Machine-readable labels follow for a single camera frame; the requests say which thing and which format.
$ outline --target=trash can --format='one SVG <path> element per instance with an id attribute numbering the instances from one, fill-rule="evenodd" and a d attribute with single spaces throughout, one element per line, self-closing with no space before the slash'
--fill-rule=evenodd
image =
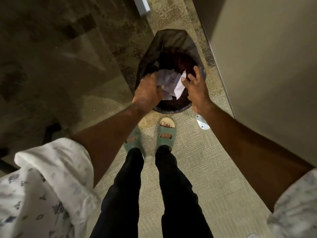
<path id="1" fill-rule="evenodd" d="M 200 59 L 197 47 L 185 30 L 165 29 L 158 31 L 140 61 L 135 89 L 148 73 L 160 69 L 174 69 L 175 72 L 181 74 L 186 71 L 186 77 L 189 73 L 196 76 L 194 66 L 198 66 L 202 78 L 206 80 L 206 69 Z M 192 106 L 192 102 L 187 97 L 188 90 L 185 88 L 179 99 L 162 100 L 153 110 L 161 114 L 183 112 Z"/>

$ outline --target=wall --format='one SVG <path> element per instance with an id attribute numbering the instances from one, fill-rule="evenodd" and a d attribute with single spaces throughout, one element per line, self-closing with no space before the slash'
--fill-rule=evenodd
<path id="1" fill-rule="evenodd" d="M 193 0 L 237 120 L 317 165 L 317 0 Z"/>

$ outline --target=person's right arm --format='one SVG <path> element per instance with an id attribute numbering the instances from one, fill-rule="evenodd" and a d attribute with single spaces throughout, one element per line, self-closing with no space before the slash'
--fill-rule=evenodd
<path id="1" fill-rule="evenodd" d="M 281 194 L 314 167 L 257 134 L 217 107 L 209 98 L 200 71 L 182 80 L 193 110 L 203 116 L 228 155 L 270 211 Z"/>

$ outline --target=crumpled paper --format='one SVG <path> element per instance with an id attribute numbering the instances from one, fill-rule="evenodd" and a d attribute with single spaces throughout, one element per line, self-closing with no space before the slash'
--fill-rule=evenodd
<path id="1" fill-rule="evenodd" d="M 158 71 L 157 86 L 161 86 L 163 89 L 162 100 L 171 100 L 173 96 L 179 99 L 185 89 L 181 81 L 182 77 L 186 78 L 186 71 L 183 74 L 175 72 L 174 69 L 161 69 Z"/>

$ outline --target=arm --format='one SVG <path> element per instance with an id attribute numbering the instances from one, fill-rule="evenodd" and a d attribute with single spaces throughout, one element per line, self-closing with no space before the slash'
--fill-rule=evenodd
<path id="1" fill-rule="evenodd" d="M 270 211 L 279 196 L 313 166 L 240 124 L 209 98 L 200 71 L 182 80 L 193 110 L 203 116 L 217 139 Z"/>
<path id="2" fill-rule="evenodd" d="M 72 137 L 83 145 L 90 155 L 94 169 L 94 187 L 110 167 L 129 134 L 161 101 L 163 91 L 156 86 L 156 79 L 157 72 L 146 75 L 128 108 Z"/>

